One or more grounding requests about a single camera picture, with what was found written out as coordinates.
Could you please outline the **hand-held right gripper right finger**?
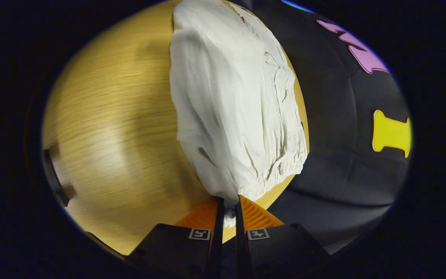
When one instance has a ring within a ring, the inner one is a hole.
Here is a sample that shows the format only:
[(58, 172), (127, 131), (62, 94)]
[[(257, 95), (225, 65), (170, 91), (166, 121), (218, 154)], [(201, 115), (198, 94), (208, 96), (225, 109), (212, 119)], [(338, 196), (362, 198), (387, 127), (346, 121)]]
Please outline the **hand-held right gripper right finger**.
[(299, 279), (329, 259), (302, 225), (285, 224), (243, 195), (235, 216), (239, 279)]

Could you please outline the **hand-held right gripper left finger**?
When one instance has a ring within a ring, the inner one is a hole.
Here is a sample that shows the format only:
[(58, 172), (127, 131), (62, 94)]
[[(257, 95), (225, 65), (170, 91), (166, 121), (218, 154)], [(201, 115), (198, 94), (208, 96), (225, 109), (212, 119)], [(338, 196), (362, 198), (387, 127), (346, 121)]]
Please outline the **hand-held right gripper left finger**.
[(156, 224), (127, 262), (147, 279), (218, 279), (224, 213), (212, 197), (173, 225)]

